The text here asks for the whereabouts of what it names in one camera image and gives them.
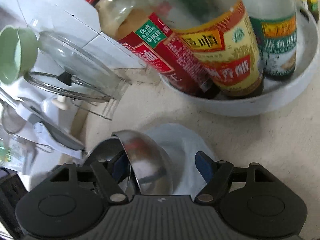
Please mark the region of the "large steel bowl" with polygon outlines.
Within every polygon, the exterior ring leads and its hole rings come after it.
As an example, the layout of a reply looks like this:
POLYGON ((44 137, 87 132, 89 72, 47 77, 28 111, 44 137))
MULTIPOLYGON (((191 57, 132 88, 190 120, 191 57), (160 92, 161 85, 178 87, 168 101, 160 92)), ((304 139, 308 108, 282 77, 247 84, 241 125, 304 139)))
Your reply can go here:
POLYGON ((114 132, 86 155, 84 165, 95 161, 107 163, 117 182, 132 172, 131 179, 140 194, 166 196, 173 192, 172 162, 165 150, 144 133, 114 132))

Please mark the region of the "plain white plate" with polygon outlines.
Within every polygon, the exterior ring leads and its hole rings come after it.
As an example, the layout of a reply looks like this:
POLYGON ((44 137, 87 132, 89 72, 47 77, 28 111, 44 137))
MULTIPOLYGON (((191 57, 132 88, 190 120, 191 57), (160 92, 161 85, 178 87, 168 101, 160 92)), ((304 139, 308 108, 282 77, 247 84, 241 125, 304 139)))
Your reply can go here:
POLYGON ((214 161, 216 154, 199 134, 180 124, 168 123, 144 132, 169 156, 173 181, 173 195, 189 195, 195 198, 206 185, 195 165, 195 155, 202 151, 214 161))

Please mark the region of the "metal mesh strainer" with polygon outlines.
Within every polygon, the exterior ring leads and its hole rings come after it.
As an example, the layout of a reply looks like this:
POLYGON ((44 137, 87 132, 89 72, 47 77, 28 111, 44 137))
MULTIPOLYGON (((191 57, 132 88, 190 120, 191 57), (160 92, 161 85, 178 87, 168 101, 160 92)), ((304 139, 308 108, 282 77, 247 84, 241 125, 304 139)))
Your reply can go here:
POLYGON ((3 107, 1 113, 1 123, 3 129, 9 135, 17 134, 24 128, 27 121, 19 116, 14 108, 7 104, 5 101, 1 100, 1 105, 3 107))

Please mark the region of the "purple label fish sauce bottle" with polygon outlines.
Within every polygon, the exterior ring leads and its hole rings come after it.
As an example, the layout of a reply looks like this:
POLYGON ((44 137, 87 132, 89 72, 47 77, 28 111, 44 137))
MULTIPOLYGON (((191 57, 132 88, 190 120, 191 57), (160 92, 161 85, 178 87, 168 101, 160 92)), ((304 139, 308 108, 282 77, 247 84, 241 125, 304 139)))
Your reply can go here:
POLYGON ((295 0, 242 0, 249 14, 264 73, 289 79, 296 68, 297 20, 295 0))

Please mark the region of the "yellow label vinegar bottle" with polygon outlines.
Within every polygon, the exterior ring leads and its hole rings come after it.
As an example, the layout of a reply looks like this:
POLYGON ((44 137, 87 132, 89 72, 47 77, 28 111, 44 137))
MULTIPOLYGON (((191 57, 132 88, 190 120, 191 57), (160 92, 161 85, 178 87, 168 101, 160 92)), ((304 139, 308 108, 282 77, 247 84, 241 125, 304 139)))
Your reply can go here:
POLYGON ((260 56, 242 0, 158 0, 158 15, 229 98, 263 90, 260 56))

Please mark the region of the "white two-tier spice rack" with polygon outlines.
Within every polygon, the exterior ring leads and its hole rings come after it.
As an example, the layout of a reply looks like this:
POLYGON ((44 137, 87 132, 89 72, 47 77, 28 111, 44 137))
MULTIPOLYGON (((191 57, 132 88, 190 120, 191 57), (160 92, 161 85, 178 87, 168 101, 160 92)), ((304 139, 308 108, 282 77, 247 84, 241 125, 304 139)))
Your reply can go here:
POLYGON ((221 93, 213 100, 197 98, 173 87, 165 78, 162 82, 185 100, 208 113, 231 117, 247 117, 275 111, 295 100, 304 92, 315 73, 319 71, 319 30, 312 14, 297 8, 296 69, 285 81, 264 79, 260 96, 228 100, 221 93))

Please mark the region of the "green plastic ladle cup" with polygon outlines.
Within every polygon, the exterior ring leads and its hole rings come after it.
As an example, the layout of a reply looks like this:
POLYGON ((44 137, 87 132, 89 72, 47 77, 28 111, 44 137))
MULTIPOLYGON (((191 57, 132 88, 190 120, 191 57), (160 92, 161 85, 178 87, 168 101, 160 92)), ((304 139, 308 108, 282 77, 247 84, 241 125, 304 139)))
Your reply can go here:
POLYGON ((1 30, 1 83, 11 85, 36 63, 38 39, 29 28, 5 26, 1 30))

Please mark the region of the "red label soy sauce bottle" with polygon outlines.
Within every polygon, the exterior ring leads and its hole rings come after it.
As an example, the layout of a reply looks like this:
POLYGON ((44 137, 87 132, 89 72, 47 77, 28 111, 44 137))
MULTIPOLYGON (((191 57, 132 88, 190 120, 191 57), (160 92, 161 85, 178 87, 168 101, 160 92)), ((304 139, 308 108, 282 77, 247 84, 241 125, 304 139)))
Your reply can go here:
POLYGON ((86 0, 102 32, 152 66, 176 89, 198 98, 219 93, 200 61, 154 12, 150 0, 86 0))

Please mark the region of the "white grey peeler tool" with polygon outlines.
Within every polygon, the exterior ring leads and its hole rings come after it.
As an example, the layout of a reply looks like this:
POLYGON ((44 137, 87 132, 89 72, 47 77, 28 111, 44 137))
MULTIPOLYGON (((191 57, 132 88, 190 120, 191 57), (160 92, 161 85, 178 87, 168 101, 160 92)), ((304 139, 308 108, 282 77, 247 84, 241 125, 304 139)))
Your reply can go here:
POLYGON ((1 99, 4 99, 22 119, 32 124, 35 134, 48 146, 73 158, 81 159, 85 149, 82 142, 52 123, 48 117, 36 111, 34 107, 15 100, 2 88, 1 99))

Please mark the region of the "glass pot lid with knob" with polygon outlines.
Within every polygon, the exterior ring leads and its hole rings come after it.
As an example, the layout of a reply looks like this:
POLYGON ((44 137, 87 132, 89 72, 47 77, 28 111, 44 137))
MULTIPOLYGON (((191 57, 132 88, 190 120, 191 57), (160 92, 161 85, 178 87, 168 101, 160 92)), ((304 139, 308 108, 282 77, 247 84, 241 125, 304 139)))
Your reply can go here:
POLYGON ((63 72, 60 75, 28 72, 24 75, 25 81, 44 91, 64 96, 74 100, 90 103, 109 102, 112 98, 101 88, 63 72))

